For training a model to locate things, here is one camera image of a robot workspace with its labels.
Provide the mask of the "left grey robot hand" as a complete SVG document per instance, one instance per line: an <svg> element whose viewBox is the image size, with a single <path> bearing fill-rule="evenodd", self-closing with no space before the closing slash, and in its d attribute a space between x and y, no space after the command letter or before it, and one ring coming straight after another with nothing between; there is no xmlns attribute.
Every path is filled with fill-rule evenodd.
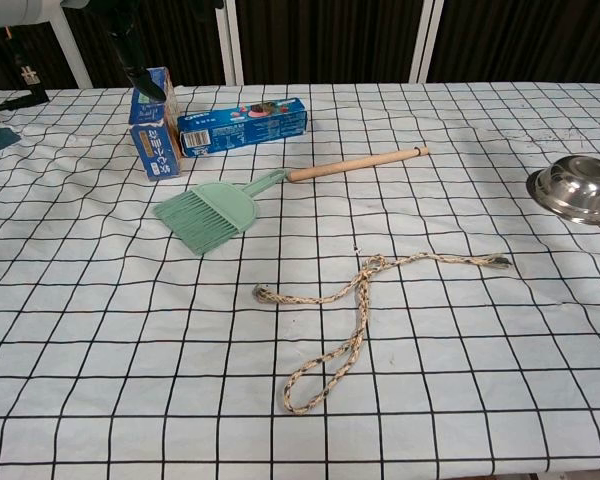
<svg viewBox="0 0 600 480"><path fill-rule="evenodd" d="M164 102L166 95L162 88L153 82L142 54L134 21L138 6L138 1L104 1L103 22L122 69L133 87L150 100Z"/></svg>

